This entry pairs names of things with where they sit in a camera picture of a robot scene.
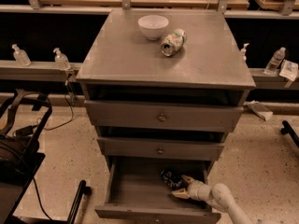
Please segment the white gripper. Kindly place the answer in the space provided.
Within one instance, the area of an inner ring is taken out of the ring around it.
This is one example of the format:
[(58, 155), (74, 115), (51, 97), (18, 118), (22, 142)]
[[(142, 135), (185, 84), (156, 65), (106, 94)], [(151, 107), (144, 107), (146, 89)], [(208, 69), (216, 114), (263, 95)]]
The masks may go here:
[(211, 187), (202, 181), (195, 180), (191, 176), (182, 175), (183, 182), (188, 186), (187, 189), (173, 190), (172, 194), (180, 199), (208, 202), (212, 200)]

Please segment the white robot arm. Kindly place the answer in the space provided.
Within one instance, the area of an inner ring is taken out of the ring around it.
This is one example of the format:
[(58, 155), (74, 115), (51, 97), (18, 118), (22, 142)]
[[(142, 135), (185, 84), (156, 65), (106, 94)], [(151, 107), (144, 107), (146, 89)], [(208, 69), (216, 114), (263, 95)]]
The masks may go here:
[(212, 208), (227, 213), (233, 224), (254, 224), (236, 203), (229, 188), (222, 183), (210, 186), (191, 176), (182, 175), (171, 180), (170, 187), (173, 189), (172, 194), (177, 198), (205, 202)]

